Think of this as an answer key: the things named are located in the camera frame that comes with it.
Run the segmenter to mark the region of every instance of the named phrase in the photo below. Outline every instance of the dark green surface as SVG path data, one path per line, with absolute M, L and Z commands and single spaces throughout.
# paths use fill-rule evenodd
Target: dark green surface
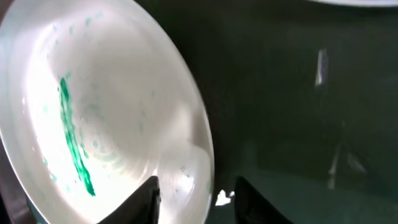
M 215 195 L 243 175 L 295 223 L 398 223 L 397 10 L 299 0 L 138 2 L 201 91 Z M 320 49 L 328 76 L 316 88 Z M 234 223 L 233 206 L 212 207 L 207 223 Z

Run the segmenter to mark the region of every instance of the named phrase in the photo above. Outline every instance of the green paint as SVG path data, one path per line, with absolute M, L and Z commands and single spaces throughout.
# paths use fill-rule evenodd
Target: green paint
M 54 174 L 50 174 L 51 180 L 56 182 L 57 181 L 57 177 Z
M 95 196 L 93 184 L 91 183 L 90 173 L 81 158 L 78 143 L 75 135 L 75 125 L 73 124 L 72 106 L 70 104 L 70 95 L 67 87 L 67 81 L 62 78 L 60 82 L 60 103 L 61 103 L 61 119 L 63 123 L 63 132 L 65 139 L 73 158 L 73 164 L 76 167 L 79 179 L 84 181 L 87 192 Z
M 85 155 L 86 159 L 88 159 L 88 154 L 86 151 L 86 146 L 83 142 L 80 143 L 80 147 L 83 149 L 83 154 Z
M 48 166 L 48 165 L 49 165 L 49 162 L 46 160 L 45 157 L 43 157 L 43 163 L 44 163 L 45 166 Z
M 89 27 L 91 25 L 92 19 L 89 17 L 86 19 L 86 26 Z

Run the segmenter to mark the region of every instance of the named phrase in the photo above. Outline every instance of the white plate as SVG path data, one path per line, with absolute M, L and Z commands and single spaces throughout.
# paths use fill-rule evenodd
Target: white plate
M 398 0 L 310 0 L 326 4 L 358 7 L 396 7 Z
M 48 222 L 96 223 L 151 175 L 160 223 L 204 222 L 214 173 L 205 107 L 134 1 L 15 1 L 0 28 L 0 106 L 9 160 Z

